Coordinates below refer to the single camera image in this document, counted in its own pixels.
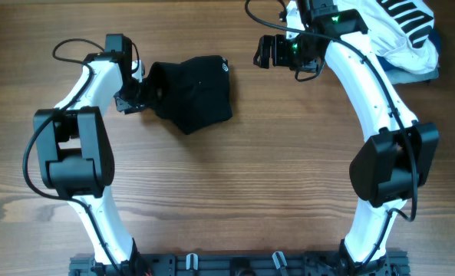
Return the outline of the black t-shirt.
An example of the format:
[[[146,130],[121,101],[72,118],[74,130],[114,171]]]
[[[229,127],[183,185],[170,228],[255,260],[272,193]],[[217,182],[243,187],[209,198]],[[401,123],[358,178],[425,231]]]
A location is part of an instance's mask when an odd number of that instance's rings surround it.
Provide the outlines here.
[[[222,56],[193,57],[179,64],[155,62],[143,103],[186,135],[232,118],[229,62]]]

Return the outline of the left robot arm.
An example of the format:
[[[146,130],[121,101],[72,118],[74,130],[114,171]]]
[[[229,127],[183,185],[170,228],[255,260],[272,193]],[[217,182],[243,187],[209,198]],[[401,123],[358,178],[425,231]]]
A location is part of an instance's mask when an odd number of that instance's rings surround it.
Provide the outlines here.
[[[81,77],[69,95],[34,115],[24,179],[36,194],[76,211],[94,248],[88,274],[151,275],[112,196],[115,162],[103,120],[111,102],[125,114],[145,108],[137,46],[124,34],[108,34],[79,65]]]

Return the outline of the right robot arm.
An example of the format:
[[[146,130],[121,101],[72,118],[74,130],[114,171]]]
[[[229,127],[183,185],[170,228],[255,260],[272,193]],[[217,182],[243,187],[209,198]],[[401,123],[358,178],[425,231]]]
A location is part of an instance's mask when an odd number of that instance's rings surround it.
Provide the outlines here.
[[[397,218],[416,218],[418,189],[427,181],[439,133],[421,123],[396,93],[372,44],[372,23],[362,4],[338,1],[284,3],[277,34],[263,36],[253,58],[261,68],[288,67],[315,79],[329,67],[358,116],[364,145],[349,176],[358,197],[353,222],[333,256],[309,253],[313,275],[403,275],[403,252],[386,243]],[[404,213],[404,206],[413,210]]]

